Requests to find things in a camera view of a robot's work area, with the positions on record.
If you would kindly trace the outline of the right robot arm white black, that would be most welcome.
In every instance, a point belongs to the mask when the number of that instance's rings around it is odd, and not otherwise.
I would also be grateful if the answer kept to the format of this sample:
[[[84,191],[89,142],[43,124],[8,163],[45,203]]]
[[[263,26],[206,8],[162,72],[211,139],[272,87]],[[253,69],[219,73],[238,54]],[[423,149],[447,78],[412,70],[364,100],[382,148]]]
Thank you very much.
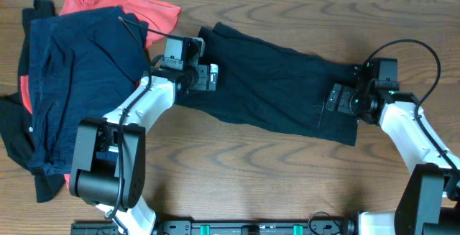
[[[326,109],[380,126],[402,157],[410,179],[394,211],[361,212],[343,222],[343,234],[458,234],[459,157],[430,126],[412,93],[396,81],[373,79],[360,88],[334,84]]]

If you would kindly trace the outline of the black shorts with white lining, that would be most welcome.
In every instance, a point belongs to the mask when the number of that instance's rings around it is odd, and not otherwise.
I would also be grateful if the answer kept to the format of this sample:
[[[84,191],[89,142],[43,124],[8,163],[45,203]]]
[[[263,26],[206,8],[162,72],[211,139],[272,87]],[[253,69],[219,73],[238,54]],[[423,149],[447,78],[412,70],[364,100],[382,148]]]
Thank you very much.
[[[225,24],[198,33],[202,61],[218,66],[215,91],[191,91],[178,104],[231,124],[355,145],[358,120],[329,111],[334,84],[354,86],[360,67],[342,65],[245,35]]]

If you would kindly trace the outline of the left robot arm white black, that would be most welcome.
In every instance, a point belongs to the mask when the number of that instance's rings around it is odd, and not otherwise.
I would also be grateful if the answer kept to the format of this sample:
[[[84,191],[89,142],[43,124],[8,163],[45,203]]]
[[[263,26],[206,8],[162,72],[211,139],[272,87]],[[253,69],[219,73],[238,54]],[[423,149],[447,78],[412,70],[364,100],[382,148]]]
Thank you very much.
[[[146,135],[189,90],[214,91],[219,67],[148,68],[128,99],[102,117],[79,123],[70,192],[103,211],[102,223],[76,223],[72,234],[156,234],[157,216],[142,197]]]

